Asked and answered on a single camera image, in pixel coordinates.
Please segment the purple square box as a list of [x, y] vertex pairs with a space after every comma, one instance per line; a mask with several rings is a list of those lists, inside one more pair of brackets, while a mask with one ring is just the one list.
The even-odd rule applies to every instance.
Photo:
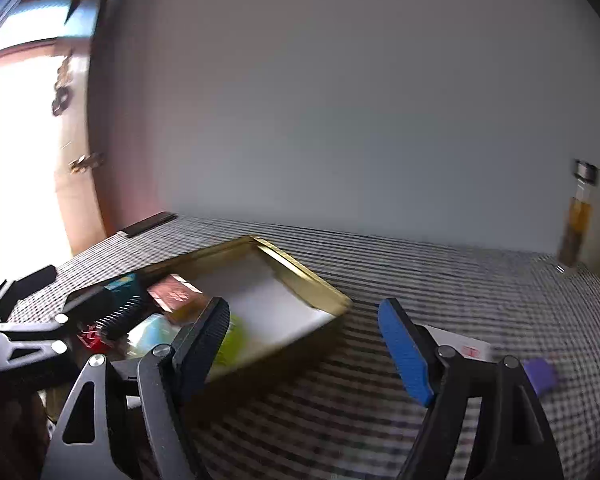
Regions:
[[555, 367], [546, 359], [534, 358], [522, 362], [529, 382], [538, 398], [553, 392], [558, 386]]

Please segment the black hair clip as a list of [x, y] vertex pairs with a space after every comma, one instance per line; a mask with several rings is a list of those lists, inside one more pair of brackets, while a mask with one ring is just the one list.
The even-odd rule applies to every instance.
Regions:
[[100, 318], [95, 323], [95, 328], [102, 338], [110, 341], [120, 339], [140, 324], [147, 313], [147, 300], [145, 296], [134, 295], [114, 312]]

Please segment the white card box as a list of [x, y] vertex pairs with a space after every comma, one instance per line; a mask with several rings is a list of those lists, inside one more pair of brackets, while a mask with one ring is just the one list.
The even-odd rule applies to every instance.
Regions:
[[425, 328], [438, 346], [450, 346], [464, 358], [484, 362], [492, 361], [492, 348], [486, 341], [440, 330], [434, 326], [425, 325]]

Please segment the green soccer toy block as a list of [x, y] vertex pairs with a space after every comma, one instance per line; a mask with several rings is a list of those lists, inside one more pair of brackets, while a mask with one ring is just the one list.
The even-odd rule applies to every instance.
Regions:
[[208, 382], [240, 367], [248, 358], [250, 346], [251, 336], [244, 320], [231, 314], [227, 332], [209, 370]]

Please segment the brown picture card pack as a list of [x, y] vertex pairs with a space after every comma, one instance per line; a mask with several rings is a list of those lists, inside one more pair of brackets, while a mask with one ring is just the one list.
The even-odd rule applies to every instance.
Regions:
[[171, 273], [148, 287], [149, 295], [168, 313], [202, 309], [208, 302], [204, 293], [180, 274]]

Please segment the red toy brick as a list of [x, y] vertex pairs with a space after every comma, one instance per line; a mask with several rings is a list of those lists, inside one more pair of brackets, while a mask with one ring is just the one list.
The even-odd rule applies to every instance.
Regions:
[[78, 337], [78, 341], [91, 354], [107, 354], [114, 348], [112, 343], [106, 339], [95, 325], [85, 327], [76, 336]]

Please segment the clear plastic box yellow label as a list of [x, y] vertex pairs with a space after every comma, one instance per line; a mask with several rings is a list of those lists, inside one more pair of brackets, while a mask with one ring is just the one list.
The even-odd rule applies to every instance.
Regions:
[[141, 358], [158, 344], [172, 344], [179, 331], [180, 326], [172, 324], [162, 314], [149, 315], [126, 335], [124, 356]]

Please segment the teal blue box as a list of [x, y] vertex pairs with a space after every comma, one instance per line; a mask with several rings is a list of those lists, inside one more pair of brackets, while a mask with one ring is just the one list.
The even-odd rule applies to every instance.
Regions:
[[136, 273], [125, 274], [121, 278], [117, 278], [106, 284], [105, 288], [111, 294], [112, 306], [114, 308], [121, 307], [133, 297], [141, 297], [146, 292]]

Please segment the wooden door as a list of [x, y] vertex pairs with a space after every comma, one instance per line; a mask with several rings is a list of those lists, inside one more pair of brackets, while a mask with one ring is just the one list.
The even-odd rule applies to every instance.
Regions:
[[[61, 264], [106, 237], [88, 131], [94, 39], [107, 0], [0, 0], [0, 281]], [[73, 50], [71, 102], [52, 114], [57, 70]]]

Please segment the gold metal tin box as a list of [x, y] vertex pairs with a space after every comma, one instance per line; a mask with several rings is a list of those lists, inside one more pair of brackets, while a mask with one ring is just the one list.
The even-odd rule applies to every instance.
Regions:
[[345, 294], [260, 237], [241, 236], [137, 270], [147, 287], [176, 274], [225, 299], [236, 335], [211, 367], [208, 390], [275, 384], [331, 352], [340, 339]]

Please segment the black bar on table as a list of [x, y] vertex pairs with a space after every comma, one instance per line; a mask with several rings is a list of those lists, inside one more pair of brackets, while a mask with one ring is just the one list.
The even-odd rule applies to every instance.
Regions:
[[119, 231], [119, 234], [125, 237], [134, 237], [151, 229], [155, 229], [157, 226], [162, 226], [176, 218], [178, 218], [178, 216], [173, 212], [161, 211], [158, 212], [158, 214], [153, 214], [150, 217], [132, 223], [130, 226], [126, 226]]

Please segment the glass tea bottle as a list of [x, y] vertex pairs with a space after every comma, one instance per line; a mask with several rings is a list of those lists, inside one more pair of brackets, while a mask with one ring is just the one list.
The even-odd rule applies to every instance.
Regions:
[[570, 272], [578, 263], [592, 214], [592, 193], [597, 188], [600, 170], [582, 159], [573, 161], [576, 189], [571, 197], [562, 239], [557, 252], [557, 269]]

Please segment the door hanging ornament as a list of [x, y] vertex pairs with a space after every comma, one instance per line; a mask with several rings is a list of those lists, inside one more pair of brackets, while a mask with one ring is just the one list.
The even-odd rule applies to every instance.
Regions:
[[54, 117], [60, 116], [68, 108], [71, 102], [72, 91], [70, 84], [72, 76], [70, 74], [70, 63], [72, 57], [73, 50], [70, 50], [57, 70], [57, 78], [54, 83], [55, 96], [52, 101], [52, 114]]

